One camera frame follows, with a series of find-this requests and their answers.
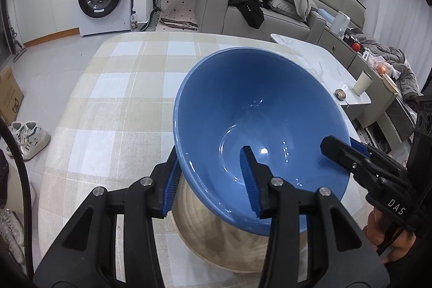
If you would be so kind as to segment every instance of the blue bowl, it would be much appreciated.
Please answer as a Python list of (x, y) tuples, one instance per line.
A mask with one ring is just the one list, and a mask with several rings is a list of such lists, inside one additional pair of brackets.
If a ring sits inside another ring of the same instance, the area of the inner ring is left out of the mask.
[(240, 170), (245, 145), (297, 188), (328, 187), (341, 199), (348, 184), (349, 174), (320, 151), (328, 135), (349, 144), (336, 102), (305, 69), (273, 52), (230, 48), (202, 59), (180, 86), (173, 124), (180, 166), (194, 193), (216, 216), (247, 232), (268, 236), (271, 221), (251, 209)]

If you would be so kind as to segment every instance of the plaid tablecloth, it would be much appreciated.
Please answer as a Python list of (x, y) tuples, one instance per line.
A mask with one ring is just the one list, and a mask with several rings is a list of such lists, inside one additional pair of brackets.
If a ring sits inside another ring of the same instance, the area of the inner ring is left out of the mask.
[[(104, 42), (79, 79), (51, 140), (40, 191), (38, 229), (42, 255), (96, 186), (128, 187), (166, 161), (173, 145), (177, 90), (201, 58), (232, 46), (278, 52), (305, 67), (301, 54), (275, 43), (204, 33), (127, 33)], [(347, 121), (350, 135), (356, 136)], [(366, 191), (350, 180), (343, 204), (366, 224)], [(117, 276), (124, 279), (122, 218), (117, 224)], [(259, 274), (214, 267), (183, 243), (171, 217), (154, 220), (166, 287), (256, 286)]]

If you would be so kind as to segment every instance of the white cup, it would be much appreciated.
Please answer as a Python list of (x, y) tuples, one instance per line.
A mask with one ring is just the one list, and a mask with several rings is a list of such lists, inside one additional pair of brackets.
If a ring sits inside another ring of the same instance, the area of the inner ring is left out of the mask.
[(360, 74), (359, 79), (357, 80), (356, 84), (353, 87), (354, 93), (357, 94), (358, 96), (361, 96), (364, 93), (364, 91), (368, 89), (371, 83), (372, 83), (372, 77), (370, 77), (368, 73), (363, 71)]

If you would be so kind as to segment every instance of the water bottle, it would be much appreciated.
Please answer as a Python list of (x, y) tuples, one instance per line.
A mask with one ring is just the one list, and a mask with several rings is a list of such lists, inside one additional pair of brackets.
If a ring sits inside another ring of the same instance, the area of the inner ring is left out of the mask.
[(133, 10), (130, 16), (130, 30), (132, 32), (138, 31), (138, 17), (136, 12)]

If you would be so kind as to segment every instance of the white sneaker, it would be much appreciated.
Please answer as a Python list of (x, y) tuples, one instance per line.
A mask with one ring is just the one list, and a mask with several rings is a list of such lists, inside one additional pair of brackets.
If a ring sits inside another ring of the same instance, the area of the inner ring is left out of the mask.
[(24, 263), (24, 254), (22, 253), (22, 249), (15, 240), (13, 232), (11, 231), (7, 222), (4, 221), (4, 217), (0, 218), (0, 235), (4, 239), (6, 245), (8, 246), (8, 250), (12, 253), (17, 263), (22, 265)]
[(18, 137), (21, 146), (22, 158), (30, 160), (50, 142), (51, 136), (48, 132), (38, 126), (36, 121), (29, 121)]
[(24, 229), (16, 215), (7, 209), (0, 209), (0, 221), (3, 221), (10, 229), (19, 246), (24, 245)]
[[(12, 133), (12, 136), (15, 139), (15, 142), (18, 143), (18, 137), (21, 134), (22, 129), (24, 128), (24, 125), (21, 121), (13, 121), (10, 126), (8, 127), (10, 133)], [(10, 157), (12, 156), (12, 153), (10, 152), (9, 147), (6, 147), (6, 154), (8, 154)]]

